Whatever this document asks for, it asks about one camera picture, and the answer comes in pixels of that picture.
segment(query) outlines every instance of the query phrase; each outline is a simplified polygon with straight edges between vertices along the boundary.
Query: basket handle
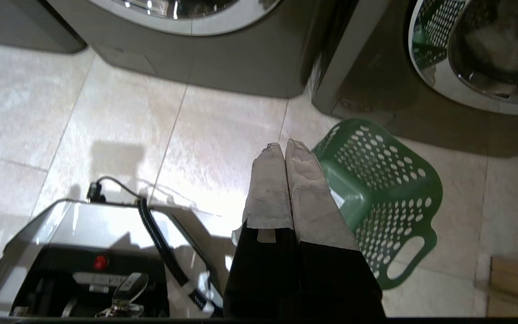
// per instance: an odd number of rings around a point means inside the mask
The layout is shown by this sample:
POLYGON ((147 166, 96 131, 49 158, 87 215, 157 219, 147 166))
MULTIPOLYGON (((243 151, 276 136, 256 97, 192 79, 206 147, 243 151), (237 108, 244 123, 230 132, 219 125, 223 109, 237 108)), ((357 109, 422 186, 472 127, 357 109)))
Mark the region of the basket handle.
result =
POLYGON ((409 277, 409 275, 411 275, 411 272, 413 272, 413 270, 415 270, 415 267, 419 264, 419 262, 421 262, 421 260, 423 260, 423 258, 425 256, 427 256, 427 254, 429 254, 429 252, 431 252, 434 249, 435 245, 437 244, 437 234, 435 233, 435 231, 432 228, 430 228, 430 230, 428 232, 426 232, 423 235, 420 235, 419 237, 423 238, 423 241, 424 241, 423 247, 421 248, 421 250, 419 250, 419 252, 417 252, 417 254, 415 254, 415 257, 413 258, 413 260, 411 260, 411 262, 409 262, 409 264, 407 265, 407 268, 405 268, 405 270, 403 272, 401 272, 401 274, 397 278, 390 279, 387 276, 387 269, 391 265, 391 262, 394 261, 394 259, 391 260, 389 265, 387 265, 386 267, 383 268, 383 271, 381 271, 382 278, 380 280, 381 289, 383 289, 383 290, 392 289, 392 288, 395 288, 395 287, 401 285, 403 283, 403 281, 405 281, 405 279, 407 279, 407 277, 409 277))

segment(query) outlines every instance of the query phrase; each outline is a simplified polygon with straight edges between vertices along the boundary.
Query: basket hole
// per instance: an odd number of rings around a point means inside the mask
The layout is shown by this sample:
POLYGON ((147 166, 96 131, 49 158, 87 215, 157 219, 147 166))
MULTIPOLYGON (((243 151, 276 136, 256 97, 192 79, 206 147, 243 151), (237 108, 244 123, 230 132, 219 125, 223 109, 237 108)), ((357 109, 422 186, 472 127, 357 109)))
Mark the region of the basket hole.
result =
MULTIPOLYGON (((425 245, 425 240, 421 236, 413 236, 410 238, 401 250, 397 252, 395 258, 393 260, 408 263, 410 260, 413 260, 417 254, 421 251, 423 246, 425 245)), ((405 271, 407 264, 393 262, 387 267, 387 277, 389 279, 396 279, 405 271)))

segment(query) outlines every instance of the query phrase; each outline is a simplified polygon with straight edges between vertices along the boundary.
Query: washing machine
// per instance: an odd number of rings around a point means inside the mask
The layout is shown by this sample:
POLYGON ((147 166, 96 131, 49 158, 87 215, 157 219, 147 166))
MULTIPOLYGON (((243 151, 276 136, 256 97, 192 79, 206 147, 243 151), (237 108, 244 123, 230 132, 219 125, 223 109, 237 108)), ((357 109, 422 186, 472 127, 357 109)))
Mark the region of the washing machine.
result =
POLYGON ((518 1, 360 0, 311 77, 313 104, 412 140, 518 155, 518 1))
POLYGON ((336 0, 50 0, 106 62, 220 90, 303 92, 336 0))
POLYGON ((87 47, 44 0, 0 0, 0 44, 56 53, 87 47))

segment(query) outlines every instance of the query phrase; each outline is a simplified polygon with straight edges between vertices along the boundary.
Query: tile grout line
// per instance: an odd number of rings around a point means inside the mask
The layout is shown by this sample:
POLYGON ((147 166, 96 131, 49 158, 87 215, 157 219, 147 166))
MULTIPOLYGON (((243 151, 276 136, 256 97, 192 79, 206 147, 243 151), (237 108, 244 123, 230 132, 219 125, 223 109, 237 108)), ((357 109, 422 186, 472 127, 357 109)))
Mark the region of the tile grout line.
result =
POLYGON ((47 172, 47 170, 45 170, 44 168, 39 168, 38 166, 31 166, 30 164, 26 164, 26 163, 23 163, 23 162, 17 162, 17 161, 13 161, 13 160, 8 160, 8 159, 2 158, 2 157, 0 157, 0 162, 5 162, 5 163, 8 163, 8 164, 15 164, 16 166, 20 166, 20 167, 23 167, 23 168, 28 168, 28 169, 39 171, 39 172, 47 172))
POLYGON ((51 163, 49 164, 49 170, 46 170, 45 179, 43 180, 43 183, 41 183, 41 187, 39 188, 39 193, 37 194, 37 199, 35 200, 35 204, 33 204, 33 208, 31 208, 31 213, 29 213, 29 220, 33 219, 33 212, 35 211, 35 207, 37 207, 37 203, 39 201, 39 198, 41 197, 41 192, 43 192, 43 186, 47 182, 47 178, 49 178, 49 171, 51 170, 51 166, 53 166, 53 162, 55 162, 55 158, 57 156, 57 152, 59 151, 59 148, 61 146, 61 142, 63 142, 63 138, 65 136, 65 133, 67 131, 67 128, 69 127, 69 124, 71 123, 71 118, 73 117, 73 113, 76 111, 77 103, 79 102, 81 98, 81 93, 83 92, 83 88, 85 87, 85 84, 87 83, 87 80, 89 78, 89 74, 91 73, 91 70, 93 68, 93 64, 95 63, 95 60, 97 59, 97 53, 93 53, 93 59, 91 60, 91 64, 89 64, 89 70, 87 71, 87 74, 85 76, 85 79, 81 83, 81 88, 79 91, 79 94, 77 95, 77 99, 73 103, 73 108, 71 109, 71 113, 69 115, 69 119, 67 119, 67 123, 65 123, 65 127, 63 128, 63 132, 61 133, 61 137, 59 138, 59 143, 57 145, 57 148, 55 149, 55 153, 53 154, 53 158, 51 159, 51 163))
POLYGON ((283 121, 281 123, 281 129, 279 130, 279 138, 277 138, 277 143, 281 141, 281 134, 283 133, 283 126, 285 126, 285 119, 287 117, 287 109, 289 109, 289 101, 290 99, 287 99, 287 103, 285 104, 285 113, 283 113, 283 121))
POLYGON ((169 139, 167 140, 167 145, 165 146, 165 152, 163 153, 163 158, 161 158, 161 164, 159 165, 159 170, 157 170, 157 175, 155 177, 155 183, 153 183, 152 194, 149 197, 148 205, 151 205, 153 195, 155 194, 155 189, 157 187, 157 181, 159 180, 159 176, 161 174, 161 169, 163 168, 163 162, 165 162, 165 157, 167 156, 167 151, 169 150, 169 145, 171 144, 171 138, 173 138, 173 133, 175 133, 175 125, 177 125, 177 121, 179 119, 179 113, 181 113, 181 108, 183 108, 183 101, 185 100, 185 95, 187 94, 187 88, 189 88, 189 84, 185 84, 185 92, 183 92, 183 97, 181 98, 181 103, 179 103, 179 109, 177 109, 177 115, 175 115, 175 121, 173 122, 173 127, 171 127, 171 133, 169 135, 169 139))
POLYGON ((477 281, 477 272, 479 271, 479 252, 481 251, 481 232, 483 231, 483 223, 485 221, 485 193, 487 193, 487 178, 489 174, 489 150, 487 150, 487 164, 485 165, 485 181, 483 181, 483 198, 481 201, 481 222, 479 223, 479 244, 477 244, 477 261, 475 262, 475 279, 477 281))

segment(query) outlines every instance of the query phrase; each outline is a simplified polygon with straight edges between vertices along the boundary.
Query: black hose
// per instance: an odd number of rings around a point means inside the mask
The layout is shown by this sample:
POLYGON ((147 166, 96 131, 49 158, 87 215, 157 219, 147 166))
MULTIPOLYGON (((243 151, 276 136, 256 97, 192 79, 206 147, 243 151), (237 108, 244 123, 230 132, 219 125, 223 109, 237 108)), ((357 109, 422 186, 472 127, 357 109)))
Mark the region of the black hose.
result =
MULTIPOLYGON (((147 206, 147 200, 145 198, 141 198, 141 200, 138 202, 138 209, 141 221, 143 222, 147 233, 149 233, 149 236, 152 238, 157 252, 159 252, 159 255, 163 259, 171 275, 173 275, 173 277, 177 280, 177 283, 183 287, 189 283, 189 278, 187 278, 187 275, 185 275, 179 266, 179 263, 177 263, 175 255, 169 246, 167 246, 167 242, 165 242, 165 239, 159 230, 159 226, 157 226, 155 220, 153 219, 153 215, 147 206)), ((192 287, 192 289, 193 291, 189 293, 189 298, 191 298, 193 303, 197 305, 199 310, 203 310, 207 302, 209 302, 214 307, 213 316, 223 316, 223 310, 221 308, 214 305, 214 303, 211 301, 208 301, 207 298, 205 298, 205 296, 200 291, 198 291, 195 286, 192 287)))

